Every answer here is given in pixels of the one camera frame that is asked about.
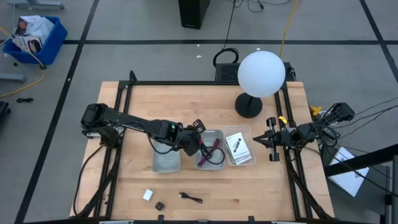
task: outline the black lamp base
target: black lamp base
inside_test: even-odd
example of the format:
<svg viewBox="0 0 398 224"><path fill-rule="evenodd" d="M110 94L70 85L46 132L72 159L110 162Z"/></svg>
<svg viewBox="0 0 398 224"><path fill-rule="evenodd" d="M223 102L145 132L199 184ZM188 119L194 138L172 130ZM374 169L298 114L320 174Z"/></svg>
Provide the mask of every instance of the black lamp base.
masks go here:
<svg viewBox="0 0 398 224"><path fill-rule="evenodd" d="M235 110L244 118L254 118L262 110L262 101L260 98L242 93L235 101Z"/></svg>

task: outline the white ball lamp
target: white ball lamp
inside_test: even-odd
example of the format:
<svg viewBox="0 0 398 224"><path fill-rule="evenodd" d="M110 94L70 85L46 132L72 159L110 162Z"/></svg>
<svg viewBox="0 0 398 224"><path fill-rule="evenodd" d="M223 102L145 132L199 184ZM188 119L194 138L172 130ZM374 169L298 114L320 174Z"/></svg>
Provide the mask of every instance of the white ball lamp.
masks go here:
<svg viewBox="0 0 398 224"><path fill-rule="evenodd" d="M285 81L283 61L271 52L249 54L238 69L238 82L245 93L235 101L235 110L244 118L254 118L262 110L261 97L276 93Z"/></svg>

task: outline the gray floor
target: gray floor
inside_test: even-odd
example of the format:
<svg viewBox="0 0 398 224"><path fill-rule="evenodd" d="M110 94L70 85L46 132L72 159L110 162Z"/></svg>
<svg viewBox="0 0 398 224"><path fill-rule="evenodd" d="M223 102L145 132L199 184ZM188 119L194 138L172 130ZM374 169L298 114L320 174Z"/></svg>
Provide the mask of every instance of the gray floor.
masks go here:
<svg viewBox="0 0 398 224"><path fill-rule="evenodd" d="M0 1L0 21L11 31L11 7ZM81 37L93 0L64 1L64 11L17 8L25 14L58 16L67 28L68 40ZM224 39L231 1L212 0L201 30L180 26L178 1L99 0L88 40L183 40ZM385 40L398 40L397 1L367 1ZM280 40L293 2L264 5L252 13L246 3L235 10L230 39ZM376 40L357 0L302 0L287 35L289 40ZM228 45L239 50L241 60L257 48L278 53L280 45ZM12 223L25 194L53 112L77 45L61 48L43 82L16 95L2 98L12 113L0 132L0 216ZM95 102L101 82L126 79L134 70L139 80L213 80L212 60L222 45L85 45L78 62L26 222L67 218L83 159L86 139L79 120L89 103ZM389 45L398 60L398 46ZM303 81L311 105L328 108L345 101L356 111L398 96L397 82L378 45L286 45L283 61L291 62ZM222 55L219 62L231 62ZM27 82L40 77L35 65L19 63L10 56L0 59L0 72L25 73ZM19 88L18 83L0 82L0 94ZM33 97L34 102L18 104L16 98ZM397 110L391 110L365 128L341 140L341 144L371 152L397 143ZM353 130L355 126L342 133ZM338 218L357 222L378 222L373 212L333 198Z"/></svg>

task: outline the wooden table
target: wooden table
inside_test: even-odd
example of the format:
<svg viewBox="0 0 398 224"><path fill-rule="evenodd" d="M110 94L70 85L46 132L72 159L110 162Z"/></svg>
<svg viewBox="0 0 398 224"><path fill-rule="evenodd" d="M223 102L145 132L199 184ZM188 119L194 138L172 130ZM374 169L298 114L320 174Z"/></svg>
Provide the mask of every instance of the wooden table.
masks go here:
<svg viewBox="0 0 398 224"><path fill-rule="evenodd" d="M98 102L113 106L117 82L103 82ZM288 83L289 96L297 125L311 122L303 83ZM129 114L145 119L167 119L182 122L184 126L201 119L207 129L223 129L227 125L250 125L252 136L267 130L266 119L276 117L274 97L263 98L263 109L252 119L240 117L234 110L236 97L242 93L239 86L218 85L138 85L133 86ZM99 139L89 139L85 158L98 148ZM127 130L119 167L118 182L113 203L112 219L156 220L294 220L287 171L282 148L279 162L270 162L270 149L253 142L256 164L231 167L223 170L203 171L195 168L193 158L183 151L179 172L156 174L151 171L152 148L144 133ZM315 143L308 147L317 149ZM102 150L86 166L76 201L80 211L98 188L105 150ZM320 156L309 149L301 153L309 191L325 211L333 216L333 208L326 184ZM145 189L153 189L150 202L142 199ZM203 199L203 204L181 199L184 191ZM299 190L301 216L305 216L302 195ZM104 194L106 203L108 194ZM157 202L165 208L155 209Z"/></svg>

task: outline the blue bin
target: blue bin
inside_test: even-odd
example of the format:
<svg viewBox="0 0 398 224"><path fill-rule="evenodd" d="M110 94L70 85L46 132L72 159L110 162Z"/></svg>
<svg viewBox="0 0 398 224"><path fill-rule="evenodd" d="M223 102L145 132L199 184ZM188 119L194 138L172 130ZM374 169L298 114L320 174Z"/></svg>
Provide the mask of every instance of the blue bin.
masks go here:
<svg viewBox="0 0 398 224"><path fill-rule="evenodd" d="M58 17L45 16L49 21L54 23L54 27L47 37L42 50L39 53L33 53L44 65L51 65L55 57L57 56L63 41L68 35L68 31L61 24ZM12 40L8 40L4 47L2 48L4 53L12 55L15 59L22 63L35 63L39 64L35 58L33 58L29 53L22 52L21 49L12 43Z"/></svg>

